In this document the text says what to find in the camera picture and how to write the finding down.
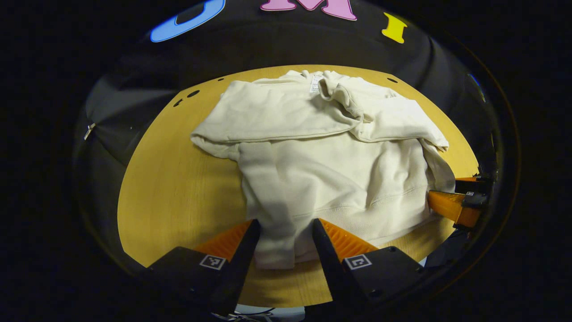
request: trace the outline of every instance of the wooden table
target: wooden table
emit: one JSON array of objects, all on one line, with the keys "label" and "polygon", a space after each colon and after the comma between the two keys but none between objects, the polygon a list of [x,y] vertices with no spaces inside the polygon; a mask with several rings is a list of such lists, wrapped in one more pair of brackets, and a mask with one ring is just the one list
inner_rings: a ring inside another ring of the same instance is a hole
[{"label": "wooden table", "polygon": [[[128,255],[149,266],[176,246],[192,248],[244,222],[246,207],[237,164],[203,152],[190,141],[190,133],[215,107],[231,81],[277,78],[289,70],[303,69],[359,76],[416,100],[449,141],[449,150],[441,156],[455,176],[478,172],[475,155],[453,122],[429,99],[390,74],[345,66],[292,65],[222,76],[181,91],[139,142],[123,179],[117,211],[120,239]],[[420,261],[453,230],[452,222],[441,218],[376,246],[397,246]],[[319,261],[296,264],[293,270],[258,270],[252,262],[239,303],[298,307],[331,300]]]}]

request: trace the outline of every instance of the yellow letter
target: yellow letter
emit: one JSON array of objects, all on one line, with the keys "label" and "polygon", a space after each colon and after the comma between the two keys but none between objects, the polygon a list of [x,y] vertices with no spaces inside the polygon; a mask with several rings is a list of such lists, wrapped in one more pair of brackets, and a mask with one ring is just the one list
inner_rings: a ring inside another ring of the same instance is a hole
[{"label": "yellow letter", "polygon": [[387,28],[382,30],[382,34],[387,38],[397,41],[400,44],[404,43],[405,40],[403,40],[403,29],[407,27],[407,25],[403,21],[395,18],[388,13],[383,14],[387,16],[389,21],[387,22]]}]

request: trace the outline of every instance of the white hoodie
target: white hoodie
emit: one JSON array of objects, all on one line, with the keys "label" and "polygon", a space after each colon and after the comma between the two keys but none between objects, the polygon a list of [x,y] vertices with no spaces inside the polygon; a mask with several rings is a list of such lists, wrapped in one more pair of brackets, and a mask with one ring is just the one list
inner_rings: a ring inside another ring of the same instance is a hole
[{"label": "white hoodie", "polygon": [[238,163],[263,269],[316,259],[314,218],[380,245],[434,219],[428,190],[455,189],[448,142],[416,101],[333,71],[233,81],[191,141]]}]

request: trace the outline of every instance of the clothing tag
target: clothing tag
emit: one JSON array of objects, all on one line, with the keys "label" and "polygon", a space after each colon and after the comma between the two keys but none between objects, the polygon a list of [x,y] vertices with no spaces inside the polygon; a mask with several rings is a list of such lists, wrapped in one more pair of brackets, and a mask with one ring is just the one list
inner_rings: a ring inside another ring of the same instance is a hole
[{"label": "clothing tag", "polygon": [[323,75],[314,75],[312,77],[312,84],[310,85],[310,93],[318,93],[320,90],[318,89],[318,82],[324,79]]}]

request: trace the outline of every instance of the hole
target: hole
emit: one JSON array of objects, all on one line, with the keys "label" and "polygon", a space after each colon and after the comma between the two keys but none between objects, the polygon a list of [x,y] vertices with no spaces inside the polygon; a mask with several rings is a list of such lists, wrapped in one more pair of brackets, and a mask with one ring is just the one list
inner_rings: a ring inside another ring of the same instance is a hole
[{"label": "hole", "polygon": [[379,297],[383,294],[383,291],[380,289],[375,289],[370,292],[370,297]]},{"label": "hole", "polygon": [[187,97],[191,97],[191,96],[195,96],[200,92],[200,90],[196,90],[194,92],[192,92],[191,94],[188,94]]}]

